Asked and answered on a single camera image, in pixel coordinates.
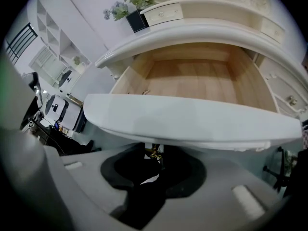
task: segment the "black chair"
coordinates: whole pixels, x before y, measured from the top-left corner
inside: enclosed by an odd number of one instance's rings
[[[288,185],[290,177],[284,175],[284,168],[285,168],[285,165],[284,165],[284,150],[283,150],[282,147],[279,147],[278,151],[282,153],[280,173],[277,174],[277,173],[269,170],[266,165],[263,167],[263,171],[266,171],[266,172],[270,173],[271,175],[273,175],[274,177],[276,177],[277,181],[276,181],[273,188],[277,189],[277,192],[280,192],[281,187],[286,187]]]

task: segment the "white cabinet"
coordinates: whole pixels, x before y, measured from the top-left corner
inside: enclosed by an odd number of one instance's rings
[[[268,80],[281,114],[307,119],[308,90],[291,72],[273,60],[259,56],[256,64]]]

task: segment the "small drawer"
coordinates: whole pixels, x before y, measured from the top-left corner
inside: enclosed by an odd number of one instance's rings
[[[162,22],[183,19],[182,8],[179,3],[165,5],[144,13],[149,24],[153,26]]]
[[[308,92],[300,81],[273,60],[264,57],[257,64],[261,74],[268,80],[277,104],[283,114],[298,115],[308,107]]]
[[[272,21],[262,18],[260,31],[277,42],[282,43],[284,30]]]

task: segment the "black vase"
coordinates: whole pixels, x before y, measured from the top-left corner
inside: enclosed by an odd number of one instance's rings
[[[136,10],[126,16],[126,19],[134,33],[149,27],[144,14],[140,14],[141,11],[142,10]]]

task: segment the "dresser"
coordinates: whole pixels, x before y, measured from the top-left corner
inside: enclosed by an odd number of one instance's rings
[[[264,150],[308,118],[306,43],[279,0],[155,0],[149,27],[97,62],[117,80],[87,119],[129,139]]]

